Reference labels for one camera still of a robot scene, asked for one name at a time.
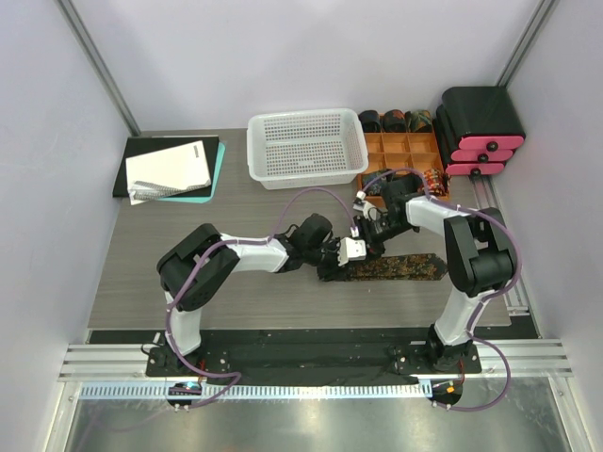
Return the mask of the black key-pattern tie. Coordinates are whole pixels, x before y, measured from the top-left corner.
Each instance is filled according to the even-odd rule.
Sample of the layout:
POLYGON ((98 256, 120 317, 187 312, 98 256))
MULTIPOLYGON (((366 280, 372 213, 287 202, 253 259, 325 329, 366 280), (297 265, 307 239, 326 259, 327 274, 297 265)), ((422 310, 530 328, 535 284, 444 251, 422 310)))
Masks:
POLYGON ((340 278, 343 282, 364 281, 440 281, 448 274, 444 260, 434 253, 382 256, 349 264, 340 278))

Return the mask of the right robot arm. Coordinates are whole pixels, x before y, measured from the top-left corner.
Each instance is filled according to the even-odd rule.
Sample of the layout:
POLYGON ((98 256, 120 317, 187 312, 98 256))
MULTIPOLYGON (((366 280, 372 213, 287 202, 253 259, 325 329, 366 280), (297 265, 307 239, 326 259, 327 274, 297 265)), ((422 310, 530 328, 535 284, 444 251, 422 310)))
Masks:
POLYGON ((363 186, 353 205, 360 213, 355 232, 369 250, 412 229, 443 237, 452 289, 443 313, 430 326, 425 358, 434 371, 451 372, 473 346, 474 330, 486 305, 517 283, 521 253, 496 208, 469 209, 426 190, 412 192, 408 184, 417 178, 407 174, 386 182, 381 190, 385 212, 376 218, 367 192, 383 177, 363 186))

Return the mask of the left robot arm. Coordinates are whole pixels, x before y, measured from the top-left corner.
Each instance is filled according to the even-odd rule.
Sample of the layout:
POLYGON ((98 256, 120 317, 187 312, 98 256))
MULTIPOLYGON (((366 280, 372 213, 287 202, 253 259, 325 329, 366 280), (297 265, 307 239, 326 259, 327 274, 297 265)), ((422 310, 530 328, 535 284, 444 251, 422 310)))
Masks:
POLYGON ((233 273, 287 273, 304 265, 329 278, 343 268, 340 240, 332 223, 313 214, 300 225, 272 237, 235 237, 203 224, 166 253, 156 271, 168 304, 169 366, 179 375, 193 374, 201 362, 203 307, 233 273))

